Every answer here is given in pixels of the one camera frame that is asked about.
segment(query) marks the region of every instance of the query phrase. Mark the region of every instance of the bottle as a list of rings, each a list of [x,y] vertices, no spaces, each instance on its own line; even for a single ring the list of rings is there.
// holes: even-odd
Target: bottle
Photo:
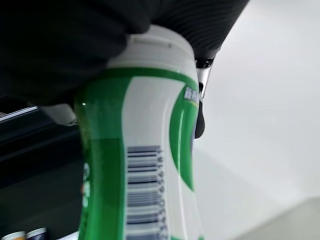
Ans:
[[[79,240],[203,240],[192,176],[193,49],[152,26],[76,95],[85,163]]]
[[[13,232],[1,238],[1,240],[25,240],[25,239],[26,239],[26,233],[24,231]]]

